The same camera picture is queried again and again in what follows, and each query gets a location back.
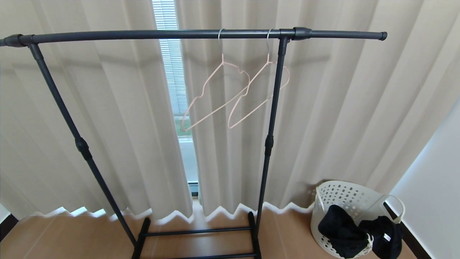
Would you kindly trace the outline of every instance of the curtain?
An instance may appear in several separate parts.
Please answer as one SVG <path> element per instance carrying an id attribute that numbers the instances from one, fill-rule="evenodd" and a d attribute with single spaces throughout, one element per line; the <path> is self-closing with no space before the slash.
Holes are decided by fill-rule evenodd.
<path id="1" fill-rule="evenodd" d="M 149 1 L 3 1 L 1 37 L 156 29 Z M 40 45 L 121 209 L 192 214 L 158 41 Z M 27 48 L 0 48 L 0 202 L 17 218 L 112 210 Z"/>
<path id="2" fill-rule="evenodd" d="M 180 29 L 387 31 L 385 41 L 310 39 L 288 44 L 265 201 L 308 206 L 336 179 L 388 193 L 460 94 L 460 4 L 455 1 L 176 1 Z M 221 40 L 227 62 L 254 76 L 265 40 Z M 276 61 L 278 40 L 269 40 Z M 182 40 L 188 100 L 220 63 L 217 40 Z M 287 80 L 283 73 L 284 83 Z M 233 122 L 273 91 L 274 65 L 251 85 Z M 247 85 L 224 67 L 190 112 L 197 121 Z M 204 212 L 257 208 L 271 100 L 228 129 L 234 103 L 192 133 Z"/>

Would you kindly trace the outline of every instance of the perforated basket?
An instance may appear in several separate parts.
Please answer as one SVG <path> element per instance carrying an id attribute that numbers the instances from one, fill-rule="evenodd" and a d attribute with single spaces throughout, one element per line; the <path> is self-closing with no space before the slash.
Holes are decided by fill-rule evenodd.
<path id="1" fill-rule="evenodd" d="M 326 215 L 331 205 L 342 207 L 348 215 L 355 221 L 356 225 L 362 220 L 374 220 L 378 216 L 391 218 L 383 203 L 389 198 L 394 197 L 401 203 L 402 213 L 393 220 L 400 223 L 405 207 L 403 202 L 395 196 L 380 194 L 364 186 L 342 181 L 328 181 L 316 188 L 316 199 L 311 217 L 311 232 L 319 246 L 326 252 L 337 258 L 342 258 L 336 253 L 328 238 L 323 236 L 318 230 L 318 224 Z M 357 254 L 354 258 L 365 255 L 372 250 L 372 237 L 368 238 L 369 245 Z"/>

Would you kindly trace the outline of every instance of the tile grout line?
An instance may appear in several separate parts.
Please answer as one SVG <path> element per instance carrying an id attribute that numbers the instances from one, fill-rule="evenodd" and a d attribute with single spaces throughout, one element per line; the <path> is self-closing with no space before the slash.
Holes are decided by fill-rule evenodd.
<path id="1" fill-rule="evenodd" d="M 281 236 L 280 228 L 278 227 L 278 221 L 276 220 L 276 215 L 274 212 L 272 213 L 273 213 L 273 217 L 275 218 L 276 231 L 278 232 L 278 236 L 280 237 L 280 241 L 281 241 L 281 246 L 283 247 L 284 258 L 288 259 L 288 255 L 286 254 L 286 249 L 284 248 L 283 237 Z"/>
<path id="2" fill-rule="evenodd" d="M 32 251 L 32 249 L 35 247 L 35 245 L 38 243 L 38 240 L 40 240 L 40 238 L 43 236 L 43 234 L 46 232 L 46 230 L 48 229 L 49 226 L 51 226 L 51 224 L 53 223 L 53 221 L 56 219 L 56 217 L 54 216 L 52 221 L 46 226 L 46 228 L 43 230 L 43 232 L 40 234 L 40 236 L 37 238 L 37 240 L 35 241 L 35 243 L 30 247 L 29 251 L 27 251 L 27 254 L 24 255 L 24 259 L 26 259 L 26 257 L 29 255 L 30 251 Z"/>
<path id="3" fill-rule="evenodd" d="M 153 259 L 153 256 L 155 255 L 155 248 L 156 248 L 156 244 L 158 243 L 158 237 L 159 236 L 155 237 L 155 245 L 153 245 L 152 255 L 150 256 L 150 259 Z"/>

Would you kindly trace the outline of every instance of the window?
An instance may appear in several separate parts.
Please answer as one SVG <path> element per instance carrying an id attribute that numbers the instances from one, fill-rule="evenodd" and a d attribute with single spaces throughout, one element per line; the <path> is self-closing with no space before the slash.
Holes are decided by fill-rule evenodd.
<path id="1" fill-rule="evenodd" d="M 174 0 L 152 0 L 152 5 L 157 29 L 178 29 Z M 181 129 L 182 116 L 187 110 L 188 102 L 180 40 L 161 39 L 160 48 L 187 181 L 198 182 L 198 166 L 192 134 L 191 131 L 183 132 Z M 190 127 L 188 117 L 185 127 Z"/>

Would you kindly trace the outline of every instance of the vertical pole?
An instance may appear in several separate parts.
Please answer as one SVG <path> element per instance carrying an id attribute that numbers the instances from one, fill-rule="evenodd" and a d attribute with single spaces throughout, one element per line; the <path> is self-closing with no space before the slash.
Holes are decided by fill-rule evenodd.
<path id="1" fill-rule="evenodd" d="M 110 206 L 112 209 L 115 211 L 116 216 L 118 217 L 118 220 L 120 221 L 121 225 L 126 231 L 126 234 L 128 235 L 131 243 L 136 246 L 136 238 L 134 238 L 134 235 L 132 234 L 131 230 L 129 229 L 128 224 L 126 223 L 125 218 L 121 214 L 120 209 L 118 208 L 117 203 L 115 202 L 114 197 L 110 193 L 109 187 L 107 187 L 107 184 L 105 183 L 104 179 L 102 178 L 101 173 L 99 172 L 98 167 L 96 166 L 96 163 L 92 159 L 91 152 L 89 151 L 88 144 L 86 141 L 80 136 L 77 127 L 75 126 L 74 121 L 72 120 L 72 117 L 69 114 L 69 111 L 67 110 L 64 101 L 62 100 L 61 95 L 59 94 L 59 91 L 56 87 L 56 84 L 54 83 L 54 80 L 51 76 L 50 71 L 48 70 L 48 67 L 46 65 L 45 59 L 43 58 L 43 55 L 41 53 L 40 48 L 38 47 L 37 44 L 30 44 L 29 49 L 32 52 L 32 55 L 34 56 L 34 59 L 37 61 L 38 67 L 40 68 L 40 71 L 46 81 L 46 84 L 48 85 L 48 88 L 51 91 L 51 94 L 53 95 L 54 100 L 56 101 L 56 104 L 58 105 L 59 110 L 61 111 L 62 116 L 64 117 L 65 122 L 67 123 L 70 131 L 72 132 L 72 135 L 75 138 L 75 144 L 77 146 L 78 151 L 80 151 L 81 155 L 83 158 L 86 160 L 88 163 L 92 174 L 96 178 L 97 182 L 99 183 L 99 186 L 101 187 L 102 191 L 105 194 L 105 197 L 110 203 Z"/>
<path id="2" fill-rule="evenodd" d="M 276 108 L 278 107 L 278 97 L 280 95 L 281 77 L 283 74 L 284 56 L 288 47 L 289 38 L 280 38 L 278 47 L 278 62 L 276 64 L 275 87 L 273 88 L 273 101 L 271 102 L 270 123 L 268 135 L 265 139 L 265 159 L 262 170 L 262 182 L 260 184 L 259 206 L 257 208 L 257 222 L 255 236 L 259 236 L 260 219 L 262 218 L 262 205 L 264 203 L 265 185 L 267 184 L 268 164 L 270 162 L 271 149 L 273 148 L 273 131 L 275 130 Z"/>

